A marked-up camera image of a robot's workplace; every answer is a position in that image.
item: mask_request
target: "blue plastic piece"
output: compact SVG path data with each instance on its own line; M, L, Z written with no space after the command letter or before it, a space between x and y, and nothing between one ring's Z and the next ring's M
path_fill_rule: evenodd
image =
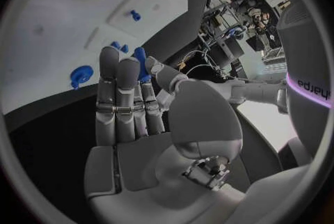
M146 61L146 53L142 47L138 47L135 49L134 56L140 62L140 73L138 76L138 80L141 82L148 82L151 80L151 76L148 74L145 68Z
M116 47L118 50L121 49L121 45L117 41L114 41L113 43L111 43L110 46Z
M127 44L125 44L122 48L121 51L124 53L128 53L129 52L129 46Z
M141 15L137 13L134 9L130 11L130 13L132 14L132 17L136 22L141 19Z
M94 71L91 66L85 65L80 66L77 69L75 69L71 73L71 86L77 90L79 88L79 84L82 84L84 82L87 82L90 77L93 75Z

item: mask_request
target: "blue clip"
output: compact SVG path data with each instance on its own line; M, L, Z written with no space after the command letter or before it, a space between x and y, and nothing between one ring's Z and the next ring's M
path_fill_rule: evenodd
M117 41L114 41L113 43L111 43L110 46L115 47L118 50L121 49L121 45Z
M82 84L84 82L87 82L90 77L93 75L94 71L91 66L85 65L80 66L77 69L75 69L71 73L71 86L77 90L79 88L79 84Z
M127 44L125 44L122 48L121 51L124 53L128 53L129 52L129 46Z
M148 74L145 68L146 61L146 53L142 47L138 47L135 49L134 56L140 62L140 73L138 76L138 80L141 82L148 82L151 80L151 76Z
M132 17L136 22L141 19L141 15L137 13L134 9L130 11L130 13L132 14Z

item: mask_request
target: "purple light strip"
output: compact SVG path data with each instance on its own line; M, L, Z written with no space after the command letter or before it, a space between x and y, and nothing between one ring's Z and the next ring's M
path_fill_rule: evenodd
M287 83L288 85L295 91L297 92L298 94L302 95L303 97L305 97L306 99L309 99L309 100L312 100L314 101L315 103L317 104L320 104L322 106L325 106L327 108L332 108L332 105L330 103L330 101L324 101L322 99L320 99L318 96L315 97L305 91L303 91L295 82L293 82L289 76L289 74L287 73Z

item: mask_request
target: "blue object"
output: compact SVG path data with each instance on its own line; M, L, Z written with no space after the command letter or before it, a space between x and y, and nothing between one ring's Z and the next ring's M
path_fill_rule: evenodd
M140 62L140 73L138 76L138 80L141 82L147 82L151 80L151 76L148 74L145 68L146 61L146 53L142 47L138 47L135 49L134 56Z
M141 15L137 13L134 9L130 11L130 13L132 14L132 17L136 22L141 19Z
M77 90L79 88L79 84L82 84L84 82L87 82L90 77L93 75L94 71L91 66L85 65L80 66L77 69L75 69L71 73L71 86Z
M121 51L124 53L128 53L129 52L129 46L127 44L125 44L122 48Z
M114 41L113 43L111 43L110 46L116 47L118 50L121 49L121 45L117 41Z

